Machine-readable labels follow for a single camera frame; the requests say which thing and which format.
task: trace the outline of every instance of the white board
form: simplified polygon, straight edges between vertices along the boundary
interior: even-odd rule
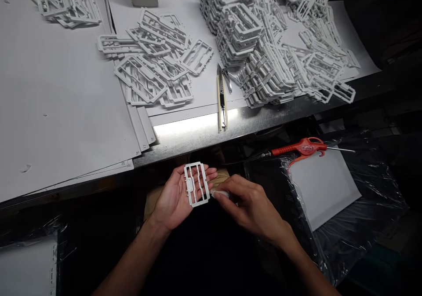
[[[8,1],[0,2],[0,202],[140,152],[114,64],[97,50],[104,26],[64,29],[31,0]],[[108,24],[104,0],[96,2]]]
[[[0,295],[56,295],[57,236],[0,248]]]
[[[290,168],[312,231],[362,196],[340,151],[327,150],[323,157],[319,154]]]
[[[208,29],[204,18],[201,15],[199,4],[200,0],[158,0],[159,7],[154,8],[153,11],[158,14],[173,13],[183,23],[187,33],[193,38],[201,38],[209,43],[214,48],[214,55],[211,61],[207,64],[205,70],[198,77],[192,77],[193,101],[186,103],[179,108],[167,109],[160,104],[147,107],[147,113],[150,117],[155,117],[151,120],[153,125],[160,125],[173,122],[175,119],[184,120],[191,117],[199,117],[210,113],[216,113],[217,109],[217,89],[216,89],[216,75],[217,63],[222,64],[220,55],[218,53],[215,36]],[[141,10],[132,6],[131,0],[109,0],[110,10],[112,13],[114,25],[118,35],[129,37],[126,29],[136,27]],[[343,2],[335,2],[330,5],[333,7],[335,23],[340,26],[339,33],[345,44],[352,45],[350,49],[356,52],[355,55],[358,61],[362,64],[371,65],[362,70],[348,69],[343,75],[344,79],[359,78],[379,70],[375,67],[368,53],[364,49],[353,25],[350,23],[349,17],[344,10]],[[284,32],[283,40],[286,43],[305,47],[305,44],[300,39],[298,33],[305,29],[302,23],[295,23],[285,15],[286,21],[289,25],[287,31]],[[233,85],[233,93],[226,95],[228,109],[246,107],[246,102],[243,98],[241,90]],[[163,114],[178,113],[171,116],[160,116]]]

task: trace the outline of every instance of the table surface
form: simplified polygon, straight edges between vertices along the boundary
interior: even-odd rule
[[[348,85],[356,89],[355,101],[394,89],[387,72],[359,78]],[[217,113],[155,126],[153,129],[157,141],[140,157],[134,158],[133,164],[139,168],[345,104],[336,97],[322,104],[305,95],[277,106],[233,109],[228,112],[229,129],[222,132],[218,131]]]

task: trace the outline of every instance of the plastic part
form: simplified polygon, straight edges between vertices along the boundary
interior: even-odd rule
[[[144,31],[164,39],[169,45],[181,51],[188,48],[189,37],[185,31],[148,9],[142,8],[138,23]]]
[[[146,103],[154,103],[167,90],[166,82],[135,56],[127,56],[114,73]]]
[[[100,35],[97,39],[98,50],[104,54],[144,53],[133,39],[118,37],[117,35]]]
[[[95,0],[32,0],[40,13],[65,28],[98,25],[102,20]]]
[[[199,75],[211,59],[214,50],[201,39],[192,43],[190,48],[180,58],[180,63],[192,75]]]
[[[204,70],[212,47],[202,40],[192,42],[174,14],[157,15],[146,8],[141,9],[139,26],[127,33],[129,39],[101,35],[97,40],[98,49],[108,58],[122,59],[115,74],[127,86],[126,101],[134,106],[159,101],[174,108],[192,100],[188,73],[198,76]]]
[[[185,165],[186,191],[189,198],[189,204],[192,207],[208,203],[210,192],[206,179],[204,165],[201,162]]]

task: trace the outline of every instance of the finger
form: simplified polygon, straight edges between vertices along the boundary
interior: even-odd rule
[[[185,165],[180,165],[179,167],[176,167],[173,172],[171,173],[169,179],[167,180],[167,183],[169,184],[177,184],[180,180],[180,176],[183,174],[185,170]]]
[[[199,174],[199,176],[200,176],[200,180],[202,180],[203,179],[202,173]],[[207,181],[210,181],[210,180],[217,178],[218,177],[217,169],[216,168],[209,168],[208,170],[205,171],[205,176],[206,176]],[[193,180],[198,181],[198,174],[195,174],[193,176]]]
[[[228,212],[229,215],[231,215],[237,222],[241,222],[241,220],[244,218],[244,212],[239,207],[237,207],[234,202],[232,202],[223,194],[214,193],[214,197],[217,199],[223,209]]]
[[[208,175],[206,177],[206,181],[209,182],[210,180],[213,180],[213,179],[215,179],[217,177],[218,177],[218,173],[215,172],[213,174]],[[202,191],[205,193],[204,180],[202,178],[200,179],[200,183],[201,183],[201,187],[199,186],[199,182],[198,181],[195,182],[195,189],[201,193],[201,188],[202,188]]]
[[[208,170],[208,168],[209,168],[209,165],[204,164],[204,171]],[[191,169],[192,169],[192,175],[194,175],[198,172],[196,166],[192,166]]]
[[[247,179],[239,175],[233,175],[222,182],[217,187],[217,190],[225,190],[244,199],[245,194],[253,185],[254,183],[249,182]]]
[[[214,186],[214,183],[207,183],[207,184],[208,184],[209,190]],[[202,192],[201,192],[201,189],[198,189],[196,191],[196,200],[199,201],[201,198],[204,198],[204,199],[207,198],[207,192],[205,191],[205,188],[202,188]]]

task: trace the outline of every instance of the white plastic frame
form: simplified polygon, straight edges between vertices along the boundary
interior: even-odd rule
[[[192,172],[192,167],[196,167],[197,173],[197,180],[195,181],[195,174]],[[189,198],[189,205],[193,208],[201,206],[203,204],[208,203],[210,199],[210,191],[208,189],[208,182],[207,177],[205,175],[204,165],[201,162],[195,162],[185,165],[185,181],[186,181],[186,192]],[[197,189],[195,183],[198,182],[199,190],[201,190],[201,198],[202,200],[199,201],[197,198],[196,193]]]
[[[198,76],[211,59],[214,50],[203,40],[198,39],[192,43],[190,48],[180,58],[180,63],[191,74]]]

